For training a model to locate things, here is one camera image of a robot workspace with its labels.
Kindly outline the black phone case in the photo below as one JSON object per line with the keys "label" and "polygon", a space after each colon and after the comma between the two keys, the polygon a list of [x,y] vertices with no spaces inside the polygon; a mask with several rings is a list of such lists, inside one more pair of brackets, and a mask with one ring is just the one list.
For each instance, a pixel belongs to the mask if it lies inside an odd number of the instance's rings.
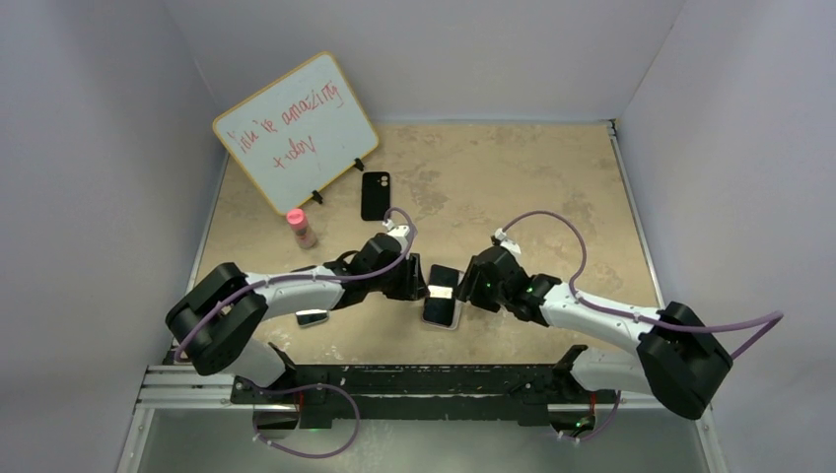
{"label": "black phone case", "polygon": [[382,221],[390,208],[390,174],[387,171],[366,171],[361,183],[361,219]]}

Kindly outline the clear phone case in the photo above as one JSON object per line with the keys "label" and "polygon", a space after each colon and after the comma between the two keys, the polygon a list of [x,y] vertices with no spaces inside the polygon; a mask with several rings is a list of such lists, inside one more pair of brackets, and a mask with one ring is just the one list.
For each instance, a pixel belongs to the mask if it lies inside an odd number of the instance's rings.
{"label": "clear phone case", "polygon": [[427,306],[422,312],[422,321],[436,328],[456,330],[460,313],[461,307],[458,305],[447,307]]}

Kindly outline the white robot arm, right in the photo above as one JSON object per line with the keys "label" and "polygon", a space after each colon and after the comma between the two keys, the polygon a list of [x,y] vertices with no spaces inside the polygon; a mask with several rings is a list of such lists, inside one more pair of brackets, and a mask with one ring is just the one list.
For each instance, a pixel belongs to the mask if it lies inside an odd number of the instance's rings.
{"label": "white robot arm, right", "polygon": [[516,256],[491,246],[473,256],[455,297],[517,319],[572,330],[611,345],[580,349],[553,375],[556,393],[576,401],[589,391],[654,396],[670,412],[700,419],[733,366],[732,356],[685,304],[629,306],[574,293],[546,274],[528,275]]}

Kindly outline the pink edged smartphone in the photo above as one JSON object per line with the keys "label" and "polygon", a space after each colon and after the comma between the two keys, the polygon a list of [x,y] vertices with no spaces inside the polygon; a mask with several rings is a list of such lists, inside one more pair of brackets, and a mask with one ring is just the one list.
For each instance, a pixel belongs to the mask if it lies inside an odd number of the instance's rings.
{"label": "pink edged smartphone", "polygon": [[434,264],[430,268],[427,281],[428,295],[424,300],[423,310],[427,306],[462,307],[462,302],[455,298],[455,289],[463,274],[457,269]]}

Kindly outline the black smartphone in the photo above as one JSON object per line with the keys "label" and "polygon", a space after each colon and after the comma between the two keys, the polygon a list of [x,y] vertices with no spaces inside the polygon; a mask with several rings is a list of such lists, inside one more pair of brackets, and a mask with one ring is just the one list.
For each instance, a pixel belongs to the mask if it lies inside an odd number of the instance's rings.
{"label": "black smartphone", "polygon": [[328,310],[309,309],[296,312],[295,317],[300,328],[310,328],[327,322],[330,313]]}

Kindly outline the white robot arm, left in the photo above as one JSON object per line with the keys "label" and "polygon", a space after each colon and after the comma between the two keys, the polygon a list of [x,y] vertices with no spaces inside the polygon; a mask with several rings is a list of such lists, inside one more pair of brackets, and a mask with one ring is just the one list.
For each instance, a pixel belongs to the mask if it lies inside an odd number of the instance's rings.
{"label": "white robot arm, left", "polygon": [[332,312],[360,304],[368,294],[417,301],[425,294],[420,257],[411,252],[406,225],[378,233],[356,252],[290,273],[245,273],[232,262],[213,269],[166,315],[186,357],[201,375],[228,373],[250,381],[268,402],[288,399],[294,366],[281,350],[255,339],[270,318],[305,310]]}

